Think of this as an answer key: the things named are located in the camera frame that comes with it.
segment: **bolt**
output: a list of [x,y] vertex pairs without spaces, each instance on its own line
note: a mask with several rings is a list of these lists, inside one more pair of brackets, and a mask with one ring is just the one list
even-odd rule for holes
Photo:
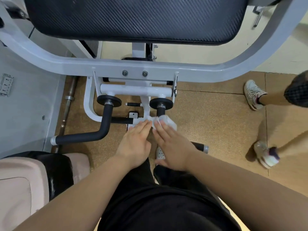
[[123,70],[123,71],[122,71],[122,75],[123,75],[123,76],[127,76],[127,75],[128,75],[127,70]]
[[148,76],[148,72],[147,72],[147,71],[143,71],[143,72],[142,72],[142,76],[143,76],[143,77],[147,77],[147,76]]

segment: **black round disc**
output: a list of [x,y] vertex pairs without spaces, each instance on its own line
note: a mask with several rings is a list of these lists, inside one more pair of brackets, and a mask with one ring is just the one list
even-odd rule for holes
[[166,106],[166,110],[171,109],[173,107],[172,100],[169,100],[167,98],[155,98],[150,100],[150,107],[153,109],[157,109],[157,106],[163,104]]
[[105,102],[112,102],[115,108],[122,105],[122,101],[119,98],[111,95],[100,95],[97,97],[97,102],[101,105],[105,105]]

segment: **white wipe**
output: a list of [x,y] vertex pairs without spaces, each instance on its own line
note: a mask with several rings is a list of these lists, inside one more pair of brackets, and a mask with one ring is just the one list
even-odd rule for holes
[[154,126],[154,121],[158,121],[160,124],[160,121],[164,121],[168,126],[171,126],[173,129],[176,130],[177,126],[175,124],[175,122],[173,120],[171,120],[170,117],[168,117],[167,115],[162,115],[159,117],[151,117],[151,116],[147,116],[146,119],[148,119],[149,121],[152,121],[152,127],[153,129],[156,130],[155,126]]

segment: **white sneaker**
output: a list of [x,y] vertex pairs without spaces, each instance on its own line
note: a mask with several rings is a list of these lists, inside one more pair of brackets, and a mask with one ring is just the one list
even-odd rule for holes
[[258,104],[257,99],[260,96],[267,94],[267,92],[259,88],[253,80],[248,80],[244,84],[243,90],[246,100],[253,110],[260,110],[263,108],[264,105]]
[[275,156],[269,154],[269,149],[266,143],[258,141],[253,145],[253,149],[256,152],[258,161],[265,168],[269,169],[278,164],[279,160],[277,160]]
[[156,149],[156,159],[166,159],[160,147],[157,147]]

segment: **hand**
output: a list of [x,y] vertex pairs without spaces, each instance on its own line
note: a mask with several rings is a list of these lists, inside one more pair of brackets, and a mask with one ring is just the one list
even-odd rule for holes
[[187,171],[187,159],[197,151],[195,146],[163,121],[160,123],[161,125],[154,122],[156,130],[153,129],[153,134],[166,159],[157,159],[155,163],[174,170]]
[[140,166],[149,156],[151,143],[147,141],[152,121],[145,120],[130,127],[124,135],[116,156],[124,157],[130,169]]

